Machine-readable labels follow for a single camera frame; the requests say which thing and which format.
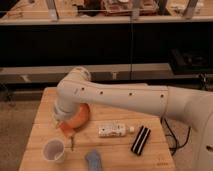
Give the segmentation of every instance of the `white cup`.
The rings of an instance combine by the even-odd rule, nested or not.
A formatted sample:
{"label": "white cup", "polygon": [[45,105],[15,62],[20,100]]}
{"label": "white cup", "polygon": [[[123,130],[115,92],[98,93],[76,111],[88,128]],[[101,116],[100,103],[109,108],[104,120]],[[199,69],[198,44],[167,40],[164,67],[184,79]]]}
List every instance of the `white cup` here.
{"label": "white cup", "polygon": [[54,163],[62,163],[65,160],[64,143],[60,139],[48,141],[43,148],[45,160]]}

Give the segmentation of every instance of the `floor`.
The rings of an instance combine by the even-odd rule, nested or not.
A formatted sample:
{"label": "floor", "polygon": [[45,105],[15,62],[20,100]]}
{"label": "floor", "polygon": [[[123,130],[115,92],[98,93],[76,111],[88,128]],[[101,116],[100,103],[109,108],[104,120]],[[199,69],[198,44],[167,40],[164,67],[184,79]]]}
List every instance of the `floor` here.
{"label": "floor", "polygon": [[[24,149],[37,112],[42,90],[16,91],[11,101],[5,98],[5,92],[0,94],[0,170],[16,171],[19,168]],[[168,120],[175,134],[184,142],[187,126],[176,121]],[[163,124],[165,134],[168,129]],[[195,133],[192,131],[187,145],[173,156],[177,171],[188,171],[193,156]]]}

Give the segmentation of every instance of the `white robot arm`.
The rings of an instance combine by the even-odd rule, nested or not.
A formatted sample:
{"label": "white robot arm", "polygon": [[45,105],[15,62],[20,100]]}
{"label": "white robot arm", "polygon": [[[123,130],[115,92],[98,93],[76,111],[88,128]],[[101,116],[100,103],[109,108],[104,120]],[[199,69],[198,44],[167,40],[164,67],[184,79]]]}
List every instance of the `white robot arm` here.
{"label": "white robot arm", "polygon": [[213,170],[213,93],[168,86],[104,85],[90,82],[90,73],[74,68],[57,86],[55,118],[72,117],[80,103],[101,103],[168,117],[198,132],[193,171]]}

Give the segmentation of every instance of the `red object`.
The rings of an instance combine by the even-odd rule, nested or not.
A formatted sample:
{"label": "red object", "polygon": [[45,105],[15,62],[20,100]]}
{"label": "red object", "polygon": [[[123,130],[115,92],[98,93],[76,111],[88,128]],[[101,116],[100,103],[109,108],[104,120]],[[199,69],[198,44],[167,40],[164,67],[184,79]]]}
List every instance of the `red object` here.
{"label": "red object", "polygon": [[89,106],[88,104],[81,104],[78,112],[69,120],[60,123],[59,128],[67,138],[74,136],[75,128],[79,128],[87,123],[89,120]]}

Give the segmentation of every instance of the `wooden table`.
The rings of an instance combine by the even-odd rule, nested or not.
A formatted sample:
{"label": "wooden table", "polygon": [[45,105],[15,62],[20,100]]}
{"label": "wooden table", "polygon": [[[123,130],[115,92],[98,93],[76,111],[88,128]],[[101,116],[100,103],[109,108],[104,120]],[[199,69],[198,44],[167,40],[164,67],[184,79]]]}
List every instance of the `wooden table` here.
{"label": "wooden table", "polygon": [[[77,7],[73,4],[83,5],[83,0],[55,0],[59,18],[72,18],[77,16]],[[46,0],[35,0],[30,4],[28,0],[18,1],[3,19],[49,19],[49,10]]]}
{"label": "wooden table", "polygon": [[[181,4],[187,6],[189,0],[168,0],[167,9],[172,16],[182,15],[176,13],[172,8],[171,4]],[[195,13],[195,16],[212,16],[213,15],[213,0],[204,0],[204,6],[201,8],[199,13]]]}
{"label": "wooden table", "polygon": [[[172,8],[171,3],[187,5],[188,0],[168,0],[167,9],[172,16],[177,14]],[[55,5],[60,19],[77,17],[77,8],[74,4],[83,5],[84,0],[55,0]],[[213,15],[213,1],[205,0],[204,7],[201,9],[200,16]],[[28,0],[20,0],[2,19],[49,19],[49,11],[45,0],[35,0],[29,4]]]}
{"label": "wooden table", "polygon": [[[103,171],[175,170],[159,118],[109,106],[90,105],[90,121],[76,134],[74,150],[71,151],[70,141],[53,126],[51,114],[55,98],[56,89],[46,88],[20,171],[87,171],[84,157],[92,149],[97,149],[100,153]],[[99,138],[98,125],[112,120],[134,126],[135,133],[119,138]],[[142,155],[136,156],[130,148],[141,125],[149,127],[151,134]],[[49,163],[42,156],[44,144],[54,137],[62,139],[66,146],[67,157],[62,164]]]}

